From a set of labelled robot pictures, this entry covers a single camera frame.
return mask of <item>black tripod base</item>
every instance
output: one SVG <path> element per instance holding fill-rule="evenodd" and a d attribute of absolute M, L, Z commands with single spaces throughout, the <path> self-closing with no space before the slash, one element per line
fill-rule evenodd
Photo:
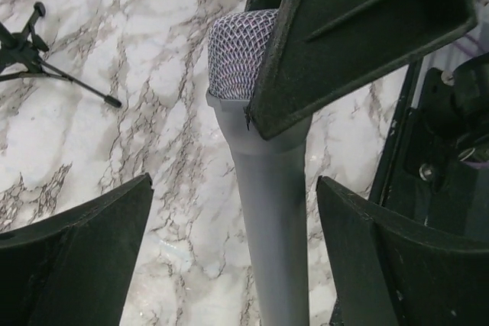
<path fill-rule="evenodd" d="M 55 78 L 67 82 L 73 82 L 89 92 L 103 98 L 104 102 L 115 108 L 120 108 L 122 103 L 116 98 L 105 95 L 99 90 L 85 84 L 74 76 L 56 68 L 45 62 L 40 57 L 40 52 L 46 53 L 49 47 L 44 40 L 35 32 L 34 26 L 39 18 L 46 15 L 46 7 L 41 2 L 34 4 L 34 12 L 29 17 L 28 22 L 21 32 L 11 34 L 7 28 L 0 22 L 0 82 L 22 78 Z M 1 73 L 9 66 L 16 63 L 24 65 L 27 70 L 24 72 L 10 73 L 2 75 Z M 54 73 L 48 73 L 44 68 L 52 70 Z"/>

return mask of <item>metal bolt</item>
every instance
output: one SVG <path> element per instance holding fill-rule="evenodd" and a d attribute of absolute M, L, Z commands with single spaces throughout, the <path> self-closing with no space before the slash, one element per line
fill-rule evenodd
<path fill-rule="evenodd" d="M 453 87 L 453 85 L 455 84 L 453 74 L 447 71 L 442 72 L 442 82 L 447 86 Z"/>
<path fill-rule="evenodd" d="M 425 182 L 431 182 L 435 178 L 435 170 L 433 166 L 428 163 L 424 163 L 419 168 L 419 177 Z"/>

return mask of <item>marble floor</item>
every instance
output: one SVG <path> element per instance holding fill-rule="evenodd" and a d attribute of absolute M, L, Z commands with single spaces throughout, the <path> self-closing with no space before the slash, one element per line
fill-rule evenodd
<path fill-rule="evenodd" d="M 154 204 L 121 325 L 258 325 L 233 162 L 205 101 L 206 35 L 245 0 L 0 0 L 19 30 L 42 1 L 47 59 L 123 102 L 69 83 L 0 86 L 0 231 L 88 201 L 139 173 Z M 324 108 L 308 139 L 312 326 L 335 300 L 313 191 L 318 175 L 367 194 L 405 70 Z"/>

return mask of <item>tripod leg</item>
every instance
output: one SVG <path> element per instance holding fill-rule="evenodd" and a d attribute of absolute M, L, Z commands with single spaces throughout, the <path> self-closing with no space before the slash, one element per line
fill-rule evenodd
<path fill-rule="evenodd" d="M 6 82 L 8 80 L 14 80 L 14 79 L 21 79 L 24 77 L 31 77 L 28 73 L 26 72 L 17 72 L 17 73 L 12 73 L 12 74 L 5 74 L 4 76 L 0 76 L 0 82 Z"/>
<path fill-rule="evenodd" d="M 21 32 L 22 40 L 27 40 L 29 34 L 33 34 L 34 26 L 39 20 L 39 18 L 44 17 L 46 15 L 46 7 L 41 2 L 37 2 L 34 4 L 34 12 L 29 18 L 28 22 L 25 24 L 24 29 Z"/>
<path fill-rule="evenodd" d="M 104 102 L 111 105 L 112 107 L 120 108 L 122 106 L 122 103 L 118 99 L 112 97 L 111 95 L 104 95 L 103 93 L 101 93 L 97 89 L 94 89 L 93 87 L 85 84 L 84 82 L 75 78 L 74 76 L 71 76 L 70 74 L 65 73 L 64 71 L 56 68 L 55 66 L 52 66 L 51 64 L 46 63 L 41 58 L 38 61 L 46 69 L 53 70 L 54 72 L 58 73 L 63 79 L 68 80 L 70 82 L 73 82 L 73 83 L 77 84 L 78 86 L 90 91 L 94 95 L 97 95 L 98 97 L 103 98 Z"/>

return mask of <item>microphone body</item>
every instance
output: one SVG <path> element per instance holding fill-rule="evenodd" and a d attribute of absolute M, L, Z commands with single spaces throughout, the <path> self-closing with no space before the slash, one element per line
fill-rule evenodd
<path fill-rule="evenodd" d="M 311 118 L 265 141 L 243 108 L 207 95 L 231 151 L 263 326 L 307 326 L 306 137 Z"/>
<path fill-rule="evenodd" d="M 215 22 L 206 98 L 235 163 L 262 326 L 307 326 L 304 167 L 312 117 L 271 140 L 245 117 L 275 15 L 246 12 Z"/>

